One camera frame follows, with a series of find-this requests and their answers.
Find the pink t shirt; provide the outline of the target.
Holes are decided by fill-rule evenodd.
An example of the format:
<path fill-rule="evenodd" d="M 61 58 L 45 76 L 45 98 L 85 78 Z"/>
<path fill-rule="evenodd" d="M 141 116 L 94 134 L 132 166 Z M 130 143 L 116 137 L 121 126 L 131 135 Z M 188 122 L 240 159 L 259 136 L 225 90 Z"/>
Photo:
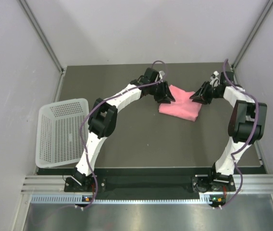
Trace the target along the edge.
<path fill-rule="evenodd" d="M 190 99 L 190 96 L 195 92 L 187 92 L 174 85 L 170 85 L 170 91 L 175 98 L 175 102 L 170 104 L 162 103 L 159 106 L 159 113 L 195 122 L 202 106 L 202 104 L 193 102 Z"/>

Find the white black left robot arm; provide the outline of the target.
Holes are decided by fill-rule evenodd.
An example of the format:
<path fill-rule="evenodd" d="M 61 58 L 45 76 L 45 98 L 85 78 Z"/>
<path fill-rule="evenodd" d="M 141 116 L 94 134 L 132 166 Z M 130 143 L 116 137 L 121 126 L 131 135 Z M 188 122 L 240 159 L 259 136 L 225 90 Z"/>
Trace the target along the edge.
<path fill-rule="evenodd" d="M 88 124 L 87 138 L 84 139 L 83 135 L 80 135 L 84 151 L 72 174 L 77 188 L 86 191 L 92 183 L 97 185 L 97 177 L 94 175 L 95 162 L 102 145 L 115 131 L 117 116 L 121 110 L 147 95 L 152 95 L 159 104 L 170 104 L 175 101 L 167 81 L 164 80 L 165 77 L 165 72 L 149 67 L 143 75 L 132 80 L 120 92 L 95 101 L 79 129 L 82 132 L 83 126 Z"/>

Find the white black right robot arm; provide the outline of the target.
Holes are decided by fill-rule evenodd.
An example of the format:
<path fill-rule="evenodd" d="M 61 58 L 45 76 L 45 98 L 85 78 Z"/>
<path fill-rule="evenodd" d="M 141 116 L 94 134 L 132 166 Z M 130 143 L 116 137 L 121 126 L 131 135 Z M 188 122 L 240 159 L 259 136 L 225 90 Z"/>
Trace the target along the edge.
<path fill-rule="evenodd" d="M 233 72 L 215 71 L 190 99 L 210 104 L 213 99 L 225 99 L 233 108 L 228 125 L 228 143 L 221 157 L 213 164 L 208 176 L 193 177 L 193 190 L 200 193 L 234 192 L 233 174 L 243 153 L 264 134 L 267 105 L 256 102 L 240 85 L 234 83 Z"/>

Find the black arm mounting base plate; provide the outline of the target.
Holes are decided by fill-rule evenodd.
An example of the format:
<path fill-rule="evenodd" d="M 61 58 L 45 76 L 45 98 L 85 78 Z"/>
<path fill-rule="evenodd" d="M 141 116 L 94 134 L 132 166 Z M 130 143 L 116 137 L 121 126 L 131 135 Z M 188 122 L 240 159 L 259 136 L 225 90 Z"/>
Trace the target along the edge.
<path fill-rule="evenodd" d="M 64 191 L 68 193 L 98 192 L 105 196 L 115 190 L 123 193 L 146 189 L 175 190 L 175 193 L 206 193 L 236 190 L 233 176 L 216 173 L 214 168 L 98 168 L 89 176 L 72 171 L 65 180 Z"/>

